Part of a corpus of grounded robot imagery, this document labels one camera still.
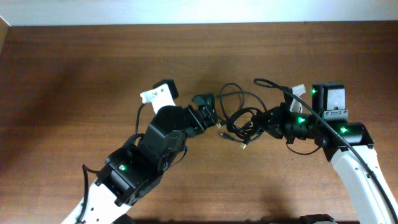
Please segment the black USB cable thick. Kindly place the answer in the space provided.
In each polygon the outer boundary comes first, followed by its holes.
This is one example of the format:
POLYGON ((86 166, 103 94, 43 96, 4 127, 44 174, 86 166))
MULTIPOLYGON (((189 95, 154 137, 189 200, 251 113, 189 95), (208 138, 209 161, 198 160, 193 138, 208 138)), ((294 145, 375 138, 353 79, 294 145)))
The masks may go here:
MULTIPOLYGON (((239 102, 237 110, 239 110, 241 108, 246 108, 246 107, 254 107, 254 106, 245 106, 245 102, 246 102, 247 96, 251 96, 254 99, 256 99, 259 102, 259 104, 262 106, 261 109, 258 108, 258 109, 261 110, 261 112, 267 111, 265 103, 261 100, 261 98, 259 96, 257 96, 256 94, 254 94, 252 92, 243 90, 243 88, 241 86, 239 86, 237 83, 229 82, 227 84, 224 84, 221 87, 221 89, 219 90, 218 94, 215 95, 215 98, 217 100, 219 100, 220 108, 221 108, 221 115, 219 115, 218 117, 221 117, 221 118, 225 119, 225 116, 231 116, 232 115, 232 114, 228 114, 227 113, 226 107, 224 106, 224 99, 226 97, 228 97, 228 96, 234 96, 234 95, 238 95, 239 99, 240 99, 240 102, 239 102)), ((242 115, 235 122, 235 124, 238 125, 238 126, 242 126, 247 121, 251 120, 251 118, 252 118, 252 115, 249 114, 249 113, 246 113, 246 114, 242 115)))

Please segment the black USB cable thin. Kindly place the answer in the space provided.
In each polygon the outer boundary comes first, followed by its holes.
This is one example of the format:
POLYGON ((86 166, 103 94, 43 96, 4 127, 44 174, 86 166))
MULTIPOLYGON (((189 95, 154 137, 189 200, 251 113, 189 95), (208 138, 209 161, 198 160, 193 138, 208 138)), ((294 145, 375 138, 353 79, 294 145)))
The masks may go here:
POLYGON ((244 125, 238 126, 235 122, 244 114, 249 113, 254 117, 261 110, 255 107, 246 107, 237 110, 231 116, 225 116, 225 119, 218 117, 219 123, 217 127, 226 127, 226 132, 221 133, 221 137, 229 141, 240 143, 240 147, 245 149, 251 142, 256 141, 264 134, 264 130, 256 126, 251 120, 247 121, 244 125))

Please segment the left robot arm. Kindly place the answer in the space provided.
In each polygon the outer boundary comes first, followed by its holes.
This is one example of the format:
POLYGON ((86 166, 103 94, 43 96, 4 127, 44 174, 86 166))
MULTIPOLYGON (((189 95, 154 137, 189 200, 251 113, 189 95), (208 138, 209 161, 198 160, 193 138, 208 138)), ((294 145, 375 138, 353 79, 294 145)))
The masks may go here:
POLYGON ((154 189, 186 141, 217 123, 215 96, 194 96, 198 106, 163 106, 146 132, 132 135, 111 153, 92 184, 85 183, 82 200, 64 223, 114 223, 154 189))

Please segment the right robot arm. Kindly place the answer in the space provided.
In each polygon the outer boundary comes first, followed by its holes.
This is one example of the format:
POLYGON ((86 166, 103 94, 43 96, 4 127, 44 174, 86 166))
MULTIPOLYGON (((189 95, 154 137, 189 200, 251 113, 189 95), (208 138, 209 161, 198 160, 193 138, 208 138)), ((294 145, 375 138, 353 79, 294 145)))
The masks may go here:
POLYGON ((381 172, 365 125, 348 121, 346 91, 341 83, 314 83, 312 105, 302 99, 303 85, 288 88, 257 78, 254 84, 284 93, 279 106, 258 112, 253 125, 291 145, 312 139, 322 149, 349 193, 361 223, 397 223, 397 202, 381 172))

